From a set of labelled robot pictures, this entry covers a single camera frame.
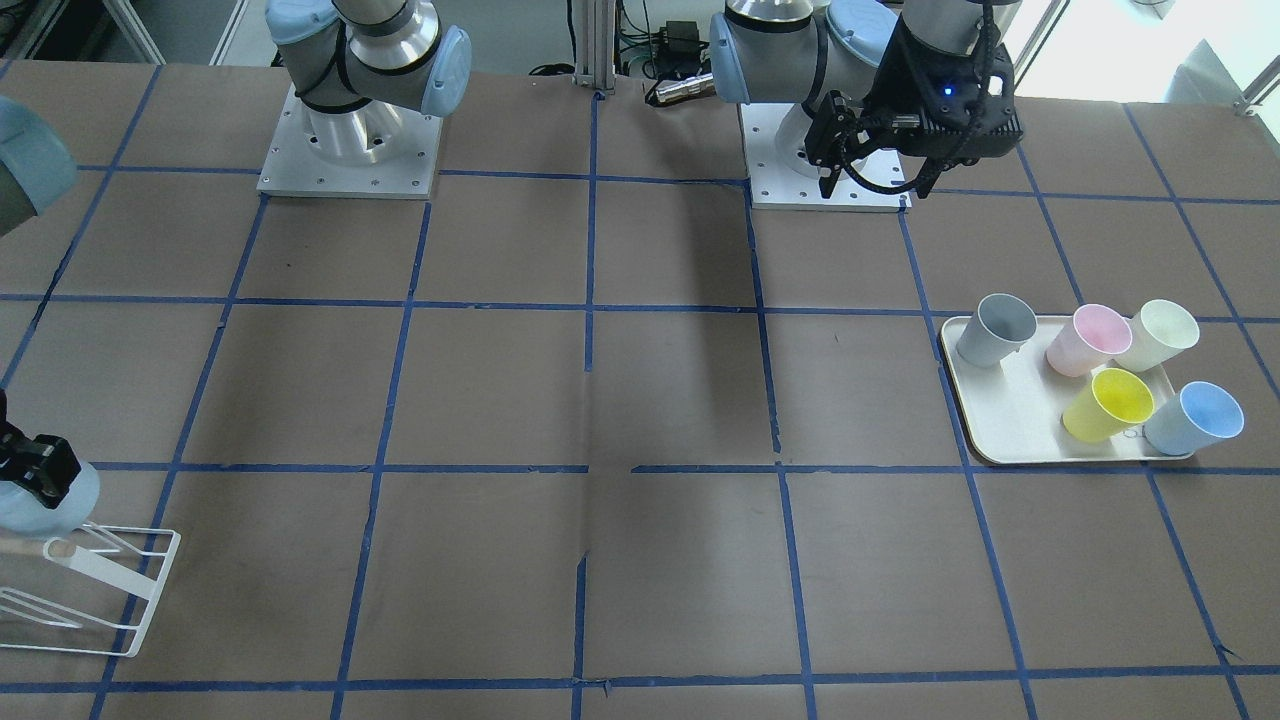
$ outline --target tray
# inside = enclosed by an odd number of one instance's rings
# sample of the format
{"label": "tray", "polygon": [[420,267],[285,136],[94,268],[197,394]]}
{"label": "tray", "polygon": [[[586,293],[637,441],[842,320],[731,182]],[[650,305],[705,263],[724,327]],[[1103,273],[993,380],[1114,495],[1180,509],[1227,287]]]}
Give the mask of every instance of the tray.
{"label": "tray", "polygon": [[[951,318],[942,324],[942,354],[955,384],[960,416],[978,455],[997,465],[1190,457],[1160,452],[1147,442],[1142,425],[1100,443],[1071,437],[1062,427],[1062,410],[1088,386],[1092,373],[1102,368],[1079,378],[1068,378],[1050,368],[1044,350],[1070,318],[1039,315],[1037,320],[1039,327],[1032,340],[995,368],[970,365],[955,352],[969,318]],[[1135,374],[1151,388],[1157,410],[1174,397],[1162,366]]]}

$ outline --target blue cup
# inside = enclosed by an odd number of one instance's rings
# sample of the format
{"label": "blue cup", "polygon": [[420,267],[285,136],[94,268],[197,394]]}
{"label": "blue cup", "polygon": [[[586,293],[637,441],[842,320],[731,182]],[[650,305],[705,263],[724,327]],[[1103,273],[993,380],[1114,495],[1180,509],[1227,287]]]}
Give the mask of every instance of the blue cup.
{"label": "blue cup", "polygon": [[1187,383],[1147,420],[1147,442],[1165,455],[1188,455],[1244,430],[1244,411],[1213,383]]}

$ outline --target pink cup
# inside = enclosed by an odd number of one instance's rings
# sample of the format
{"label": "pink cup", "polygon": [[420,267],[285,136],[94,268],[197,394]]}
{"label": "pink cup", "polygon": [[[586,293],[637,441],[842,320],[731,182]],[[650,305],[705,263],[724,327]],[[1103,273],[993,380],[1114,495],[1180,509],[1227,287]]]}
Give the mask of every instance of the pink cup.
{"label": "pink cup", "polygon": [[1044,359],[1059,373],[1078,378],[1133,345],[1133,329],[1106,305],[1082,305],[1062,327]]}

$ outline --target cup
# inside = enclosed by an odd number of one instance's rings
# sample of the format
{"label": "cup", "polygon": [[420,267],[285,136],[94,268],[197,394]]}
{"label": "cup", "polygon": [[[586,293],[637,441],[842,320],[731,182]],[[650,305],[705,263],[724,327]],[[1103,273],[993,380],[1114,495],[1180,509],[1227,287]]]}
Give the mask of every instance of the cup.
{"label": "cup", "polygon": [[1156,400],[1138,375],[1107,368],[1093,375],[1062,413],[1062,425],[1075,439],[1102,442],[1151,418]]}
{"label": "cup", "polygon": [[1106,305],[1082,305],[1057,333],[1044,359],[1059,373],[1078,378],[1129,350],[1129,322]]}
{"label": "cup", "polygon": [[1116,357],[1116,365],[1134,373],[1149,370],[1199,342],[1199,325],[1185,307],[1169,300],[1152,300],[1129,322],[1133,346]]}
{"label": "cup", "polygon": [[960,333],[956,352],[972,365],[991,368],[1034,334],[1036,311],[1012,295],[997,292],[978,302],[978,311]]}
{"label": "cup", "polygon": [[1244,430],[1244,411],[1213,383],[1187,383],[1147,420],[1147,442],[1165,455],[1188,455]]}

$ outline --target light blue joint cover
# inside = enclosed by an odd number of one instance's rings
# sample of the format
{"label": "light blue joint cover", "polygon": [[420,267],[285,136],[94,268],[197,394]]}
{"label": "light blue joint cover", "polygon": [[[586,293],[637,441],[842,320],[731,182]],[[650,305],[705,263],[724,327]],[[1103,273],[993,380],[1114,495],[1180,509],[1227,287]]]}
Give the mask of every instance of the light blue joint cover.
{"label": "light blue joint cover", "polygon": [[876,0],[831,0],[831,35],[861,61],[878,68],[893,37],[897,15]]}
{"label": "light blue joint cover", "polygon": [[458,109],[471,79],[471,37],[451,26],[435,50],[435,64],[422,92],[422,114],[447,118]]}
{"label": "light blue joint cover", "polygon": [[724,19],[724,13],[712,17],[712,77],[716,78],[716,95],[726,102],[750,102],[746,91],[746,76],[742,73],[742,60],[737,56],[737,44]]}
{"label": "light blue joint cover", "polygon": [[266,27],[271,42],[293,45],[338,22],[338,8],[330,0],[269,0]]}
{"label": "light blue joint cover", "polygon": [[76,184],[76,160],[54,128],[8,97],[0,97],[0,163],[37,214]]}

